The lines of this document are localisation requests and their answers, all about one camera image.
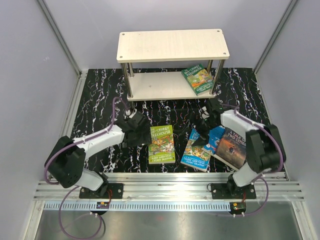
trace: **shelf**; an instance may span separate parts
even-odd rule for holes
[[[133,97],[128,101],[208,99],[215,96],[209,91],[198,96],[180,71],[135,73],[129,77]]]
[[[118,63],[225,60],[229,51],[221,29],[133,31],[119,36]]]

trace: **black marble tabletop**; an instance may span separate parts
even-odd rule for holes
[[[174,72],[177,68],[134,69],[135,72]],[[263,124],[269,124],[265,104],[251,68],[224,68],[216,89],[220,102],[239,106],[240,113]],[[71,137],[99,131],[111,122],[112,101],[121,97],[126,103],[127,90],[121,69],[90,69],[87,74]],[[196,169],[180,164],[191,129],[181,130],[192,113],[199,113],[205,99],[137,101],[135,107],[148,117],[151,126],[172,125],[175,163],[148,164],[148,146],[122,148],[114,145],[92,156],[85,167],[114,173],[193,173]],[[123,118],[124,106],[118,103],[116,118]],[[211,157],[207,172],[232,172],[232,169]]]

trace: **shelf top panel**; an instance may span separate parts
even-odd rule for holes
[[[228,59],[221,29],[131,31],[119,35],[118,63]]]

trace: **book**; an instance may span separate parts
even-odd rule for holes
[[[181,73],[197,96],[211,89],[214,84],[211,75],[202,64],[184,69]]]
[[[226,128],[214,157],[238,171],[246,160],[246,140],[236,132]]]
[[[203,146],[192,146],[199,136],[200,134],[193,128],[181,158],[181,163],[205,172],[211,156],[202,150]]]
[[[209,142],[202,148],[202,150],[213,156],[217,151],[220,140],[224,135],[224,132],[225,128],[222,126],[217,126],[211,129],[209,132]]]
[[[150,127],[149,164],[172,164],[176,161],[172,125]]]

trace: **back wall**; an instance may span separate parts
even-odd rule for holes
[[[290,0],[45,0],[79,67],[120,68],[120,32],[222,29],[226,67],[254,68]],[[133,67],[187,67],[187,62]]]

